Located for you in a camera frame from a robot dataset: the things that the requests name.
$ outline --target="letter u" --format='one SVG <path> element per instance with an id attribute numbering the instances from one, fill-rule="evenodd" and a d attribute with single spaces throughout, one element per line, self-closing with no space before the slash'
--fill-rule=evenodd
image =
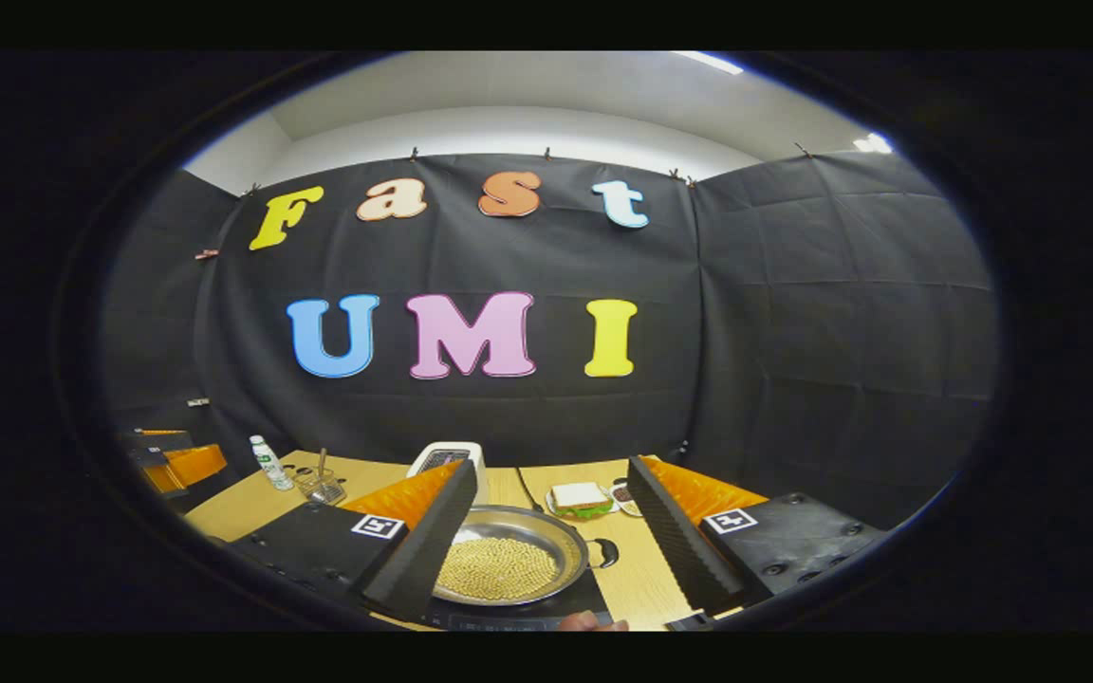
<path id="1" fill-rule="evenodd" d="M 285 308 L 294 322 L 294 357 L 312 375 L 351 377 L 369 367 L 374 360 L 373 310 L 378 298 L 373 294 L 353 294 L 340 298 L 340 308 L 349 315 L 349 353 L 330 356 L 322 348 L 322 314 L 329 306 L 322 298 L 305 298 Z"/>

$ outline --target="light blue letter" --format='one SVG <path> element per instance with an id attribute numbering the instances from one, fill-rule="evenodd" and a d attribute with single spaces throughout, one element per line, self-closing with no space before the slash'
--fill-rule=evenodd
<path id="1" fill-rule="evenodd" d="M 643 202 L 642 191 L 632 190 L 621 180 L 595 185 L 593 191 L 607 200 L 607 215 L 616 224 L 634 228 L 647 225 L 647 216 L 643 213 L 636 213 L 635 209 L 630 205 L 632 202 Z"/>
<path id="2" fill-rule="evenodd" d="M 327 311 L 322 298 L 294 302 L 285 314 L 294 320 L 294 357 L 306 372 L 320 377 L 350 377 L 369 366 L 374 360 L 374 327 L 371 313 L 377 308 L 373 294 L 353 294 L 340 298 L 340 308 L 349 315 L 349 353 L 327 355 L 322 349 L 322 314 Z"/>

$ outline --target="ceiling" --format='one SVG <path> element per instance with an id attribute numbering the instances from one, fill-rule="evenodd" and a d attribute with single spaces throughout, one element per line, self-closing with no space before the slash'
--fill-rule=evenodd
<path id="1" fill-rule="evenodd" d="M 272 116 L 292 140 L 340 126 L 456 107 L 593 111 L 667 126 L 754 158 L 854 150 L 868 133 L 832 108 L 751 72 L 673 52 L 402 52 L 286 99 Z"/>

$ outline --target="orange block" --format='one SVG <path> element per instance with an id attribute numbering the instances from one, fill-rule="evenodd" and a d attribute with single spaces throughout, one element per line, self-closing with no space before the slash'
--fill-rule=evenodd
<path id="1" fill-rule="evenodd" d="M 413 530 L 428 511 L 428 506 L 437 498 L 437 493 L 442 493 L 442 488 L 455 475 L 461 463 L 463 461 L 455 461 L 430 471 L 422 471 L 421 474 L 400 480 L 398 483 L 387 485 L 386 488 L 378 488 L 368 496 L 362 496 L 340 507 L 357 514 L 376 514 L 402 519 L 407 522 L 408 530 Z"/>
<path id="2" fill-rule="evenodd" d="M 171 471 L 168 466 L 148 467 L 146 476 L 151 480 L 151 484 L 160 490 L 160 493 L 178 492 L 178 490 L 187 488 L 187 485 L 179 483 L 179 479 L 175 475 L 175 472 Z"/>
<path id="3" fill-rule="evenodd" d="M 644 463 L 695 527 L 698 527 L 704 516 L 756 506 L 768 501 L 757 493 L 747 492 L 737 485 L 726 484 L 716 478 L 698 474 L 697 471 L 686 470 L 675 463 L 654 458 L 644 458 Z"/>
<path id="4" fill-rule="evenodd" d="M 168 468 L 183 487 L 215 475 L 226 467 L 226 459 L 222 457 L 222 449 L 218 444 L 198 446 L 195 449 L 166 450 L 163 455 L 168 459 Z"/>

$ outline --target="letter m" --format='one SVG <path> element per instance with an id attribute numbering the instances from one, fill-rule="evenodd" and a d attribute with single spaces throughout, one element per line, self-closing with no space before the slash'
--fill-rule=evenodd
<path id="1" fill-rule="evenodd" d="M 408 299 L 407 308 L 415 314 L 418 353 L 412 366 L 416 379 L 442 379 L 449 366 L 442 362 L 442 349 L 463 375 L 474 372 L 480 354 L 486 346 L 489 360 L 483 372 L 492 377 L 525 377 L 532 375 L 534 364 L 526 353 L 526 311 L 534 298 L 525 291 L 501 291 L 493 294 L 478 315 L 474 325 L 443 294 L 425 294 Z"/>

